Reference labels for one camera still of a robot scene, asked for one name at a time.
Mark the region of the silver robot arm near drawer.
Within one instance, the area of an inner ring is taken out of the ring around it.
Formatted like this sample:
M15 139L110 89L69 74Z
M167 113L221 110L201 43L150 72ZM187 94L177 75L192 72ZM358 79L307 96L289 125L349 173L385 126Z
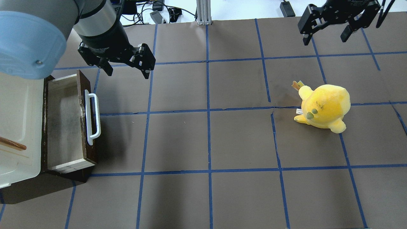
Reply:
M111 63L139 69L145 79L156 59L150 47L133 46L120 22L124 1L110 0L2 0L0 12L1 72L24 79L48 77L65 53L74 30L80 37L80 56L87 65L111 76ZM304 45L330 25L347 24L342 42L377 18L379 28L387 17L385 3L377 0L327 0L309 4L298 22Z

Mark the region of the black gripper near drawer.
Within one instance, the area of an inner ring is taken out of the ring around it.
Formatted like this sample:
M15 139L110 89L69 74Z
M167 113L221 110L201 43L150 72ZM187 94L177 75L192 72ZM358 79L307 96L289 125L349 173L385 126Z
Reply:
M97 66L112 76L113 67L109 61L125 63L141 71L145 79L149 79L154 70L156 59L150 47L141 43L132 46L121 24L114 24L105 33L96 36L80 35L82 39L78 53L89 66Z

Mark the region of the black gripper near plush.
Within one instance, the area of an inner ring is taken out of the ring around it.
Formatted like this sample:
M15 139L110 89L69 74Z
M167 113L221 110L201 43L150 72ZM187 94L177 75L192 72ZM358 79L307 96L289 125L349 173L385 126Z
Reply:
M340 35L345 43L353 32L368 28L380 9L382 7L377 0L327 0L321 7L309 4L298 22L298 29L303 35L304 45L308 45L316 32L331 23L348 22Z

